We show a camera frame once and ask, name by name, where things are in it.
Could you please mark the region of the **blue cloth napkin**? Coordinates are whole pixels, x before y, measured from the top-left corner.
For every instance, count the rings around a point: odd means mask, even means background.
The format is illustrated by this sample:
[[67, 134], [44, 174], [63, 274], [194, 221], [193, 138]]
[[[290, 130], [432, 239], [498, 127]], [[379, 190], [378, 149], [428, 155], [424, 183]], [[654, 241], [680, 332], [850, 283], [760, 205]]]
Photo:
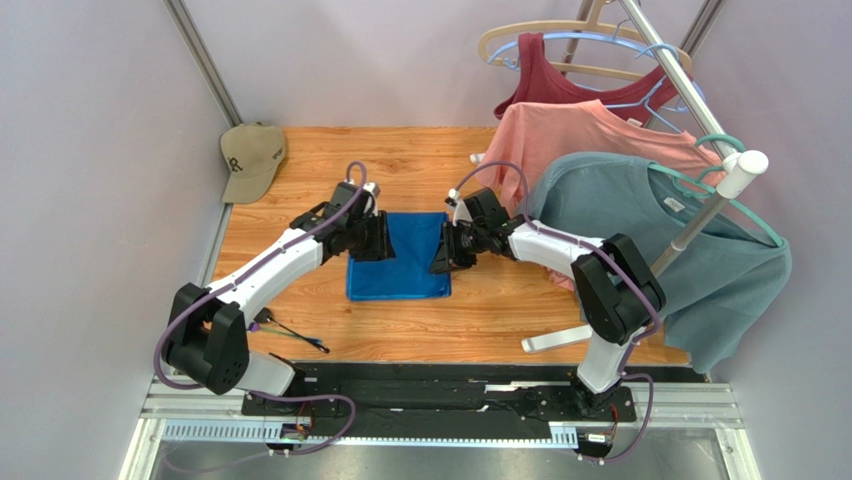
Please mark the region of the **blue cloth napkin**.
[[431, 274], [444, 212], [391, 212], [388, 227], [396, 256], [377, 262], [347, 265], [346, 296], [354, 302], [423, 300], [452, 293], [448, 274]]

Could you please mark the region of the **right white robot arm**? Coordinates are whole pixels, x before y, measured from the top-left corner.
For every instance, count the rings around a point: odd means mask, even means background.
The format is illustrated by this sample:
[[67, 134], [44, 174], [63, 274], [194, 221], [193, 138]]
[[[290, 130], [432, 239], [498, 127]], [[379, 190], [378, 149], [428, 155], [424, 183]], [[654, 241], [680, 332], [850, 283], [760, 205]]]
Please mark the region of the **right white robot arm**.
[[619, 383], [634, 344], [660, 326], [664, 292], [626, 235], [572, 236], [521, 215], [494, 226], [482, 220], [450, 220], [442, 226], [429, 271], [469, 269], [478, 254], [486, 251], [572, 279], [591, 329], [577, 375], [592, 394], [602, 394]]

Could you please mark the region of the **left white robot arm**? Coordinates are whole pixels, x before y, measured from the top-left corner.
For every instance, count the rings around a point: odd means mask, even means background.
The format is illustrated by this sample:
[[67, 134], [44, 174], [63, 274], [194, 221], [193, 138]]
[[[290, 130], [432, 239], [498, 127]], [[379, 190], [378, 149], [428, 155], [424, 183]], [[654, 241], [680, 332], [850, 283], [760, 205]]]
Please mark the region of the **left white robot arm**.
[[168, 365], [216, 395], [234, 389], [279, 397], [296, 378], [288, 361], [248, 347], [248, 330], [261, 311], [295, 280], [346, 252], [356, 261], [394, 257], [384, 210], [323, 218], [307, 212], [278, 240], [232, 274], [207, 287], [188, 283], [175, 294], [154, 364]]

